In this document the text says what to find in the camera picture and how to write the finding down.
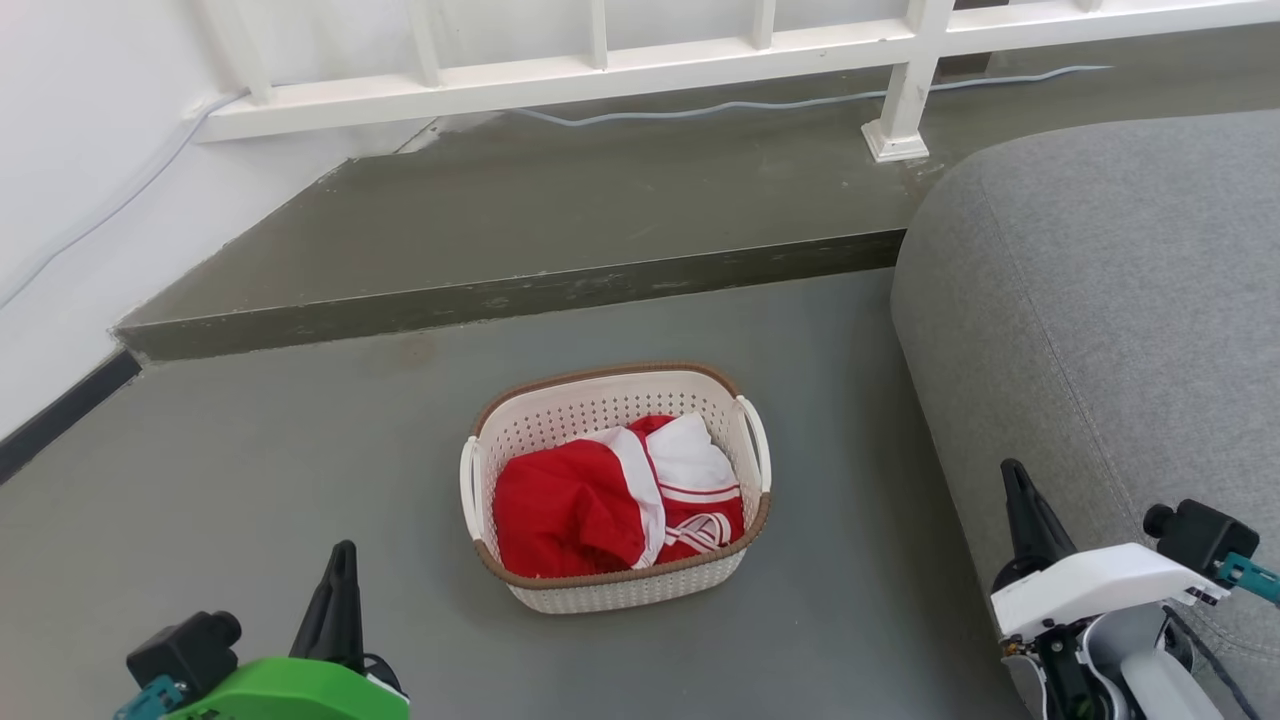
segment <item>basket handle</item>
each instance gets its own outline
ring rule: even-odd
[[[458,483],[462,495],[462,519],[467,523],[467,532],[471,539],[481,538],[480,532],[480,502],[476,498],[475,484],[475,454],[480,445],[480,438],[471,436],[462,446],[462,461],[458,464]]]
[[[737,396],[737,406],[746,415],[746,427],[751,430],[751,442],[755,445],[755,466],[760,470],[760,492],[769,492],[773,486],[773,465],[769,462],[769,441],[764,437],[764,423],[760,414],[755,411],[751,401],[744,396]]]

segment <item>clothes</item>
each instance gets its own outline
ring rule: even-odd
[[[733,468],[701,415],[653,415],[511,459],[493,518],[502,564],[526,578],[649,568],[745,533]]]

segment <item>gray fabric upholstery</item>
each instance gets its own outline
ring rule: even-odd
[[[1146,509],[1190,497],[1257,529],[1254,560],[1280,568],[1280,111],[974,155],[913,220],[892,310],[988,587],[1011,552],[1010,456],[1082,548],[1151,544]],[[1280,610],[1236,593],[1183,614],[1280,717]]]

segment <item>brown basket rim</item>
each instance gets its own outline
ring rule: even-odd
[[[580,575],[576,578],[525,578],[507,570],[500,562],[489,552],[489,546],[484,543],[483,539],[472,541],[475,544],[476,553],[480,556],[480,561],[484,566],[489,569],[490,573],[498,577],[499,580],[507,583],[511,587],[516,587],[526,591],[558,591],[558,589],[573,589],[573,588],[590,588],[599,585],[612,585],[614,583],[626,583],[630,580],[645,580],[649,578],[657,578],[660,575],[667,575],[669,573],[680,573],[681,570],[689,570],[698,568],[700,565],[707,565],[709,562],[716,562],[717,560],[724,560],[732,555],[742,552],[749,544],[755,542],[759,537],[760,530],[764,529],[764,523],[769,516],[769,505],[772,505],[771,493],[760,493],[760,503],[755,511],[755,520],[751,521],[751,527],[742,533],[742,537],[737,538],[732,543],[716,550],[714,552],[708,552],[704,555],[695,555],[692,557],[686,557],[684,560],[677,560],[675,562],[664,562],[662,565],[652,565],[649,568],[641,568],[640,570],[622,570],[620,573],[605,573],[603,575]]]
[[[489,416],[500,406],[503,402],[525,395],[529,392],[545,389],[549,387],[575,383],[580,380],[589,380],[594,378],[604,378],[609,375],[632,375],[641,373],[662,373],[669,370],[687,370],[692,373],[700,373],[718,382],[728,391],[733,397],[741,395],[733,380],[728,379],[723,373],[712,368],[710,365],[704,365],[701,363],[631,363],[626,365],[612,365],[607,368],[598,368],[594,370],[580,370],[576,373],[566,373],[563,375],[554,375],[543,380],[526,383],[512,388],[490,402],[484,411],[480,413],[480,418],[476,420],[471,434],[479,437],[480,430],[484,428]],[[764,523],[769,516],[769,505],[772,503],[771,493],[760,493],[760,502],[755,511],[755,520],[751,521],[751,527],[742,533],[742,537],[737,538],[732,543],[708,552],[704,555],[695,555],[694,557],[686,557],[684,560],[677,560],[676,562],[666,562],[662,565],[653,565],[649,568],[643,568],[640,570],[622,570],[620,573],[605,573],[603,575],[580,575],[576,578],[525,578],[507,570],[498,562],[498,559],[489,552],[489,546],[485,544],[483,539],[472,541],[476,548],[476,553],[480,555],[480,561],[484,566],[489,569],[490,573],[498,577],[499,580],[507,583],[508,585],[526,589],[526,591],[553,591],[553,589],[571,589],[571,588],[589,588],[596,585],[611,585],[614,583],[626,583],[630,580],[644,580],[648,578],[657,578],[659,575],[666,575],[669,573],[678,573],[681,570],[689,570],[691,568],[698,568],[700,565],[707,565],[709,562],[716,562],[717,560],[723,560],[735,553],[742,552],[749,544],[755,542],[755,538],[764,529]]]
[[[489,416],[494,414],[495,410],[508,400],[535,392],[539,389],[547,389],[549,387],[563,386],[570,383],[576,383],[581,380],[591,380],[595,378],[607,378],[611,375],[637,375],[643,373],[663,373],[669,370],[687,370],[692,373],[700,373],[724,386],[724,389],[733,397],[741,395],[733,380],[728,379],[723,373],[712,368],[710,365],[703,365],[701,363],[631,363],[627,365],[611,365],[607,368],[598,368],[594,370],[579,370],[576,373],[566,373],[563,375],[553,375],[547,379],[525,383],[517,386],[507,392],[499,395],[490,402],[481,413],[476,424],[471,428],[471,434],[480,437],[480,430],[484,429],[484,424],[489,420]]]

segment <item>blue wire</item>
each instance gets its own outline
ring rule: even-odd
[[[934,85],[929,88],[931,92],[938,92],[943,90],[960,90],[963,87],[975,87],[979,85],[1012,85],[1019,82],[1041,82],[1059,76],[1065,76],[1069,73],[1078,73],[1085,70],[1105,70],[1111,68],[1111,65],[1071,65],[1069,68],[1059,68],[1056,70],[1047,72],[1038,76],[1015,76],[1015,77],[993,77],[993,78],[974,78],[963,79],[959,82],[943,82]],[[678,110],[673,113],[609,113],[607,115],[596,115],[594,118],[584,118],[581,120],[567,120],[564,118],[557,118],[556,115],[548,115],[547,113],[539,113],[538,110],[527,110],[525,108],[518,108],[515,110],[508,110],[517,115],[525,115],[526,118],[538,118],[539,120],[545,120],[548,123],[554,123],[557,126],[563,126],[567,128],[580,128],[586,126],[594,126],[596,123],[607,123],[611,120],[675,120],[681,118],[700,118],[703,115],[710,115],[712,113],[719,113],[722,110],[728,110],[732,108],[749,108],[751,110],[799,110],[800,108],[817,108],[819,105],[836,105],[837,102],[850,102],[852,100],[868,100],[870,97],[884,97],[888,92],[883,90],[876,90],[872,92],[858,92],[855,95],[840,95],[836,97],[817,97],[814,100],[800,100],[799,102],[750,102],[746,100],[733,100],[731,102],[721,102],[712,108],[700,108],[696,110]]]
[[[42,247],[38,255],[28,260],[26,269],[18,273],[18,279],[10,283],[8,290],[0,292],[0,310],[4,310],[14,297],[18,297],[18,293],[27,290],[27,286],[29,286],[36,277],[40,275],[40,273],[42,273],[45,268],[47,268],[49,264],[52,263],[59,255],[67,252],[76,246],[76,243],[84,240],[84,237],[90,233],[120,214],[120,210],[124,210],[131,202],[137,200],[137,197],[142,195],[142,191],[151,187],[151,183],[154,183],[161,173],[169,169],[169,165],[178,159],[178,154],[182,152],[188,143],[191,143],[191,138],[195,137],[196,131],[200,129],[200,126],[204,124],[205,119],[209,118],[214,110],[224,108],[230,102],[239,100],[244,95],[247,95],[247,92],[219,97],[210,105],[205,106],[191,123],[188,123],[184,128],[179,127],[178,132],[170,136],[170,142],[166,143],[169,150],[161,151],[155,159],[152,159],[151,164],[155,169],[150,173],[145,173],[142,179],[138,181],[132,190],[128,190],[127,197],[122,202],[105,204],[104,206],[109,209],[102,211],[97,219],[91,220],[87,225],[84,223],[81,223],[81,225],[73,225],[56,236],[52,242]]]
[[[963,87],[975,87],[979,85],[1012,85],[1020,82],[1041,82],[1068,73],[1078,73],[1084,70],[1105,70],[1110,67],[1111,65],[1071,65],[1068,68],[1059,68],[1056,70],[1051,70],[1038,76],[975,78],[959,82],[945,82],[941,85],[934,85],[929,90],[933,92],[938,92],[943,90],[960,90]],[[140,182],[137,182],[137,184],[134,184],[132,190],[129,190],[127,197],[122,202],[118,202],[109,210],[104,211],[97,219],[84,225],[84,229],[77,231],[73,228],[65,231],[52,242],[46,245],[41,250],[41,252],[27,264],[27,268],[18,274],[18,279],[12,282],[8,290],[0,292],[0,310],[4,310],[9,305],[9,302],[12,302],[13,299],[18,296],[18,293],[27,290],[27,287],[32,282],[35,282],[36,277],[38,277],[40,273],[42,273],[45,268],[47,268],[49,264],[52,263],[59,255],[74,247],[79,241],[84,240],[90,233],[102,227],[108,220],[118,215],[120,210],[124,210],[125,208],[129,206],[131,202],[137,200],[137,197],[142,195],[142,192],[147,187],[150,187],[151,183],[154,183],[156,178],[159,178],[160,174],[164,173],[169,168],[169,165],[173,164],[174,160],[178,159],[178,155],[182,152],[184,147],[187,147],[187,145],[191,143],[191,138],[195,137],[196,131],[200,129],[200,126],[205,123],[209,115],[211,115],[215,110],[219,110],[227,106],[228,104],[239,100],[244,95],[246,92],[243,91],[237,95],[228,95],[204,108],[196,115],[196,118],[187,124],[186,128],[179,128],[179,131],[172,136],[172,138],[175,138],[175,141],[170,142],[169,143],[170,149],[166,152],[163,152],[156,159],[156,161],[152,163],[152,165],[155,165],[155,170],[145,174],[143,178]],[[799,110],[800,108],[815,108],[819,105],[835,105],[837,102],[850,102],[852,100],[884,97],[884,95],[887,94],[883,90],[879,90],[874,92],[841,95],[837,97],[817,97],[814,100],[801,100],[799,102],[750,102],[745,100],[735,100],[732,102],[722,102],[713,108],[701,108],[699,110],[680,110],[676,113],[609,113],[607,115],[596,115],[594,118],[584,118],[581,120],[566,120],[564,118],[557,118],[556,115],[548,115],[545,113],[539,113],[538,110],[526,110],[522,108],[509,111],[517,115],[538,118],[539,120],[556,123],[563,127],[580,128],[609,120],[672,120],[680,118],[699,118],[701,115],[710,115],[712,113],[719,113],[721,110],[728,110],[731,108],[749,108],[753,110]]]

